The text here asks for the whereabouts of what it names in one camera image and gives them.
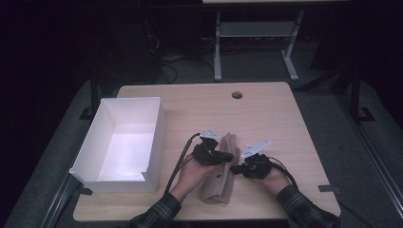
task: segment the human hand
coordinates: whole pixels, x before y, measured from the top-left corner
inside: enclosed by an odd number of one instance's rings
[[[253,182],[263,184],[273,195],[277,195],[282,189],[291,184],[287,176],[276,168],[272,168],[264,179],[252,179]]]
[[[201,165],[193,159],[192,155],[187,155],[182,162],[179,180],[170,194],[178,201],[183,202],[187,194],[199,186],[202,180],[216,167],[216,165]]]

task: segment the plaid sleeve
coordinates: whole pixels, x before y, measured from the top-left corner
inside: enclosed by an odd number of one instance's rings
[[[277,199],[290,219],[301,228],[341,227],[337,216],[318,208],[292,185],[281,190]]]
[[[126,228],[163,228],[168,227],[172,219],[181,210],[181,204],[171,194],[165,194],[144,214],[132,218]]]

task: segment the table top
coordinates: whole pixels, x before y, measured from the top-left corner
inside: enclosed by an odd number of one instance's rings
[[[235,91],[242,93],[241,99],[232,97]],[[247,143],[271,140],[261,153],[280,160],[296,179],[299,190],[314,204],[340,214],[334,193],[318,189],[329,182],[287,84],[131,85],[122,87],[118,97],[162,99],[167,130],[159,191],[81,195],[74,211],[76,220],[129,220],[145,212],[163,195],[187,140],[208,129],[222,135],[236,134],[241,151]],[[188,153],[198,141],[193,141]],[[235,177],[228,204],[203,203],[200,191],[198,187],[188,195],[176,220],[287,218],[273,196],[242,175]]]
[[[348,2],[350,0],[202,0],[203,3],[315,3]]]

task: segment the open cardboard box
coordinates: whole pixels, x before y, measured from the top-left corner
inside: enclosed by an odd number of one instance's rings
[[[165,130],[160,98],[102,99],[69,172],[93,192],[157,191]]]

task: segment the black device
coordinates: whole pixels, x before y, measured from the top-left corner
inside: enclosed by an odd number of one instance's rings
[[[182,161],[184,159],[184,156],[186,155],[187,150],[189,149],[190,144],[198,136],[200,136],[200,133],[194,134],[192,137],[190,137],[190,139],[184,146],[183,152],[181,153],[181,156],[178,159],[175,169],[171,175],[171,178],[169,179],[168,184],[166,185],[164,194],[169,192],[173,180],[175,179],[179,170],[181,170],[182,168]],[[224,162],[231,162],[232,159],[234,158],[234,155],[228,152],[217,151],[216,147],[218,144],[219,143],[214,139],[201,137],[201,143],[197,144],[193,149],[192,152],[193,158],[195,158],[196,161],[198,161],[198,163],[202,165],[216,165]]]
[[[201,137],[201,143],[193,149],[193,158],[202,165],[216,165],[224,162],[231,162],[234,155],[228,152],[216,150],[219,143],[214,139]]]
[[[245,159],[245,162],[241,165],[234,165],[230,170],[235,174],[242,174],[245,178],[249,179],[264,179],[272,170],[276,168],[284,173],[291,183],[297,188],[297,183],[293,176],[287,171],[284,166],[280,166],[270,161],[270,158],[264,154],[255,154]]]

